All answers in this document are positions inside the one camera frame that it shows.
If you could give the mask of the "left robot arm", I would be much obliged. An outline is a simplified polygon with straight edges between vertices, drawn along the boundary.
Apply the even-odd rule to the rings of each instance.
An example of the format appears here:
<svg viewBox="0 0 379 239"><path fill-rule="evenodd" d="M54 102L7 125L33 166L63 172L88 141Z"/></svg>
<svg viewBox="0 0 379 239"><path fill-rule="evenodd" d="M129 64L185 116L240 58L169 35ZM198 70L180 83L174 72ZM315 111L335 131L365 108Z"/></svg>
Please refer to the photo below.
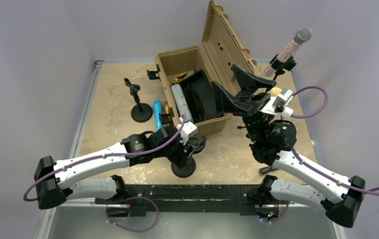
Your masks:
<svg viewBox="0 0 379 239"><path fill-rule="evenodd" d="M166 126L157 131L131 134L105 149L84 156L54 160L46 156L39 160L34 173L35 201L41 210L55 208L68 200L99 198L122 203L126 189L120 176L105 180L91 177L106 171L147 164L165 157L179 169L192 162L194 146L190 139L198 132L190 122L177 127Z"/></svg>

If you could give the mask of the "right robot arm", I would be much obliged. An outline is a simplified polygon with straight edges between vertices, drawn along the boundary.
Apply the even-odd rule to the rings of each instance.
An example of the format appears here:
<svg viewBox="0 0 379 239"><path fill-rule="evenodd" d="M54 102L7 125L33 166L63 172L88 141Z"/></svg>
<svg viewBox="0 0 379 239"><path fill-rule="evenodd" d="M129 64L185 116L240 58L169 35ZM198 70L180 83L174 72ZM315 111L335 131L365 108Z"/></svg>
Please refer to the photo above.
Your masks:
<svg viewBox="0 0 379 239"><path fill-rule="evenodd" d="M257 162L301 180L301 184L296 184L267 176L257 190L259 199L265 203L292 201L317 208L332 222L351 228L364 198L365 181L359 176L346 177L330 171L295 151L297 130L288 120L293 114L289 107L293 99L290 89L275 93L274 80L258 77L236 64L231 70L240 91L232 94L223 85L212 82L216 109L243 119Z"/></svg>

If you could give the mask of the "black round-base mic stand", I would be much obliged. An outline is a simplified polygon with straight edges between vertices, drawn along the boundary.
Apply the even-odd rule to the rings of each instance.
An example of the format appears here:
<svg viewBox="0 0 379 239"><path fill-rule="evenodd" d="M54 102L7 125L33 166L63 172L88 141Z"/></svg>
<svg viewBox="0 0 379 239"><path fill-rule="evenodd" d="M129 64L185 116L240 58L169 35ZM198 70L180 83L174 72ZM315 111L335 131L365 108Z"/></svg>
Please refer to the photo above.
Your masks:
<svg viewBox="0 0 379 239"><path fill-rule="evenodd" d="M128 78L124 78L125 85L129 87L130 95L133 97L135 106L131 110L131 117L135 122L146 122L151 119L153 109L146 103L141 103L138 96L140 85L132 84Z"/></svg>

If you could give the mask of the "blue microphone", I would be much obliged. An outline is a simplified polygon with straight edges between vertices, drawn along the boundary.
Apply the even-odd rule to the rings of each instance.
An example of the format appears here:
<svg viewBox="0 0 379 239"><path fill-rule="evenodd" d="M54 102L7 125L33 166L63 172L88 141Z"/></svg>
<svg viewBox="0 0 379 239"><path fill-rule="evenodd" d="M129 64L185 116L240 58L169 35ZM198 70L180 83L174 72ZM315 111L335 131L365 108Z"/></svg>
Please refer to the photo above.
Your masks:
<svg viewBox="0 0 379 239"><path fill-rule="evenodd" d="M163 111L163 106L161 100L154 100L153 101L153 115L155 119L155 127L156 130L159 130L162 128L162 123L161 123L161 114Z"/></svg>

